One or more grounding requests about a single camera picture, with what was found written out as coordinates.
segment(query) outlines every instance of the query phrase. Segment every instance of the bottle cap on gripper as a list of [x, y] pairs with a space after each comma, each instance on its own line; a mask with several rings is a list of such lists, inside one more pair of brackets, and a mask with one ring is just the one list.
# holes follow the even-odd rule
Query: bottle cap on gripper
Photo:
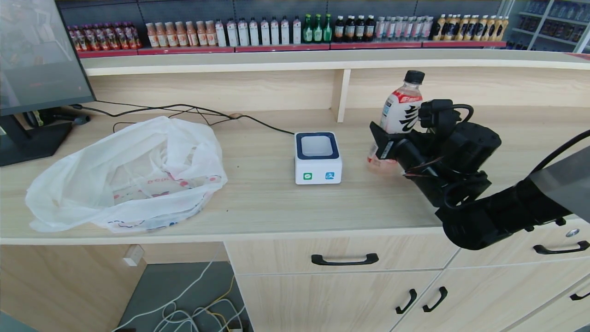
[[404, 82], [412, 83], [412, 84], [422, 84], [424, 80], [424, 73], [419, 70], [408, 70], [406, 76], [404, 77]]

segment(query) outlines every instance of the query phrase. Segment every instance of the black drawer handle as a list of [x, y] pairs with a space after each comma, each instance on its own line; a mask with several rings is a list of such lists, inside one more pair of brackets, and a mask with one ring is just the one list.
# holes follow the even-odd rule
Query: black drawer handle
[[425, 313], [429, 313], [432, 310], [436, 309], [438, 305], [441, 304], [441, 302], [447, 297], [448, 292], [447, 289], [444, 288], [444, 286], [439, 288], [438, 291], [441, 293], [441, 298], [438, 299], [438, 301], [432, 306], [432, 308], [428, 308], [428, 305], [424, 305], [422, 309]]
[[555, 255], [557, 253], [569, 253], [569, 252], [584, 251], [584, 250], [590, 248], [590, 243], [588, 243], [588, 241], [580, 241], [580, 242], [578, 242], [578, 246], [580, 246], [580, 248], [570, 249], [570, 250], [549, 250], [549, 249], [545, 248], [543, 245], [536, 245], [533, 247], [533, 249], [541, 255]]
[[589, 296], [589, 295], [590, 295], [590, 293], [588, 293], [588, 294], [584, 295], [583, 297], [581, 297], [581, 296], [580, 296], [580, 295], [578, 295], [578, 294], [573, 294], [573, 295], [572, 295], [572, 296], [570, 296], [569, 298], [570, 298], [570, 299], [572, 299], [572, 301], [579, 301], [579, 300], [581, 300], [581, 299], [583, 299], [583, 298], [586, 298], [586, 297], [587, 297], [587, 296]]
[[406, 310], [409, 308], [410, 305], [412, 305], [412, 303], [414, 303], [414, 301], [416, 301], [416, 299], [418, 298], [418, 293], [416, 293], [416, 289], [410, 289], [409, 290], [409, 302], [408, 304], [402, 309], [401, 307], [397, 307], [395, 309], [395, 312], [398, 315], [401, 315], [403, 313], [406, 312]]
[[324, 256], [322, 255], [312, 255], [312, 263], [315, 265], [329, 265], [329, 266], [344, 266], [344, 265], [370, 265], [373, 263], [377, 263], [379, 261], [379, 257], [376, 253], [368, 253], [367, 259], [362, 262], [326, 262], [324, 261]]

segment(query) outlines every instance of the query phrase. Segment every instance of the white bottle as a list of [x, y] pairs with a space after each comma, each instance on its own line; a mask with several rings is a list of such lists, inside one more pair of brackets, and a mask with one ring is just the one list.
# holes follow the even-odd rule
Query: white bottle
[[293, 21], [293, 44], [301, 44], [301, 21], [299, 21], [299, 16], [295, 16]]
[[289, 45], [289, 21], [286, 16], [281, 21], [281, 44]]
[[248, 35], [248, 23], [242, 17], [238, 21], [238, 35], [240, 36], [240, 46], [250, 45], [250, 36]]
[[252, 46], [260, 45], [258, 37], [258, 22], [252, 17], [250, 19], [250, 44]]
[[278, 38], [278, 21], [277, 18], [273, 16], [273, 20], [270, 21], [270, 41], [272, 45], [279, 45], [279, 38]]
[[238, 31], [233, 19], [227, 21], [227, 39], [231, 47], [238, 45]]
[[262, 17], [260, 22], [260, 37], [262, 38], [262, 45], [270, 45], [270, 28], [266, 17]]
[[217, 19], [215, 22], [215, 32], [217, 33], [217, 43], [219, 44], [219, 47], [226, 47], [225, 29], [220, 19]]

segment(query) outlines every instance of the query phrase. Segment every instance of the drawer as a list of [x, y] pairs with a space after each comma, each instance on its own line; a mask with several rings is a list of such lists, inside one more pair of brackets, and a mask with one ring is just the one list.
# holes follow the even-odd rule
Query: drawer
[[[579, 230], [576, 235], [566, 236], [576, 229]], [[581, 250], [583, 248], [578, 244], [581, 241], [590, 242], [590, 224], [587, 222], [582, 219], [575, 219], [567, 221], [563, 226], [551, 223], [535, 227], [532, 232], [522, 230], [482, 250], [462, 249], [449, 267], [504, 265], [590, 257], [590, 248]], [[561, 253], [543, 255], [537, 253], [533, 248], [537, 245]], [[578, 251], [563, 252], [564, 250], [575, 249]]]
[[[442, 230], [420, 235], [225, 242], [225, 248], [236, 274], [443, 268], [457, 251]], [[378, 261], [368, 254], [376, 254]], [[344, 265], [317, 265], [312, 255]]]

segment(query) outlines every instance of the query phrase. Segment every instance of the monitor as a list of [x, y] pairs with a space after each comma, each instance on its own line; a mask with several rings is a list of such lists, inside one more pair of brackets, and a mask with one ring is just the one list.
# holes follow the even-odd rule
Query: monitor
[[25, 130], [15, 114], [94, 100], [55, 1], [0, 0], [0, 166], [53, 155], [71, 130]]

